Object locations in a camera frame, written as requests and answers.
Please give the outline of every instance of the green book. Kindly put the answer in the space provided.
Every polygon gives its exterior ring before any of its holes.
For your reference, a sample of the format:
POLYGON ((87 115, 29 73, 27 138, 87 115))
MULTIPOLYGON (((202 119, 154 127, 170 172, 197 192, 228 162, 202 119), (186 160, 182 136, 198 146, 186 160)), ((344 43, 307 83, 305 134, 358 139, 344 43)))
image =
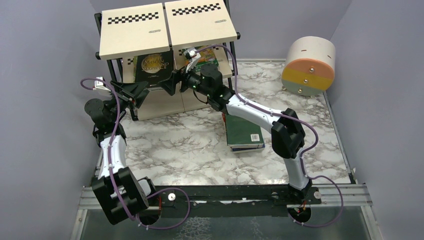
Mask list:
POLYGON ((223 114, 226 142, 231 148, 262 148, 264 138, 261 127, 238 116, 223 114))

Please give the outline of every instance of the stack of books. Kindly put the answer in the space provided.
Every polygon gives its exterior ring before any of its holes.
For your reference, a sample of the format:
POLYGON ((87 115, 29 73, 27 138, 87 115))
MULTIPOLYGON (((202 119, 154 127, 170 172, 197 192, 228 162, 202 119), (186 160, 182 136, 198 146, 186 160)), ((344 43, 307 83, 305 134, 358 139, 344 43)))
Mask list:
POLYGON ((238 116, 222 114, 226 142, 231 152, 247 153, 265 149, 261 127, 238 116))

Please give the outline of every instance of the black book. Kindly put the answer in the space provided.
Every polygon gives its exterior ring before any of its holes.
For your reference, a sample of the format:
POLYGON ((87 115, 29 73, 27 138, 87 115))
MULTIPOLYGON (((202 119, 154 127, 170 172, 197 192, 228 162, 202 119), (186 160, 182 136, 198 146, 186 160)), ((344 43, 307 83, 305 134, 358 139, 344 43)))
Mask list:
POLYGON ((158 82, 168 79, 174 70, 174 51, 134 57, 135 82, 148 82, 148 88, 158 88, 158 82))

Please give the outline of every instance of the table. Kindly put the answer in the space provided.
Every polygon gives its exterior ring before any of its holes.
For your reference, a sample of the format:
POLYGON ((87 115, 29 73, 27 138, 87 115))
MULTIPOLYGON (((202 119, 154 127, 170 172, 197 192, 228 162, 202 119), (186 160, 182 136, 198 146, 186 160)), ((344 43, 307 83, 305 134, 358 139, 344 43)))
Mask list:
MULTIPOLYGON (((336 183, 350 183, 340 143, 324 95, 305 97, 282 89, 284 62, 239 62, 239 91, 274 109, 292 108, 315 127, 318 145, 304 156, 310 176, 325 175, 336 183)), ((262 130, 265 149, 234 154, 227 146, 220 112, 210 107, 150 120, 122 120, 127 135, 126 164, 135 177, 148 176, 155 185, 287 184, 283 159, 262 130)), ((305 145, 314 142, 306 127, 305 145)), ((317 179, 314 184, 328 184, 317 179)))

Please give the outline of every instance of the white cylindrical storage box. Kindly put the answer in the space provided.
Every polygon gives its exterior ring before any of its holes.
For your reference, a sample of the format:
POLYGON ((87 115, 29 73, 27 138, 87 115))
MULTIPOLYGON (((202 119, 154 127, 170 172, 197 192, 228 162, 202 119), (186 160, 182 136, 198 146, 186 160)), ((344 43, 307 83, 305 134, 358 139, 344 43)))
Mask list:
POLYGON ((313 96, 327 90, 334 80, 336 48, 327 39, 305 36, 288 50, 281 82, 287 90, 313 96))

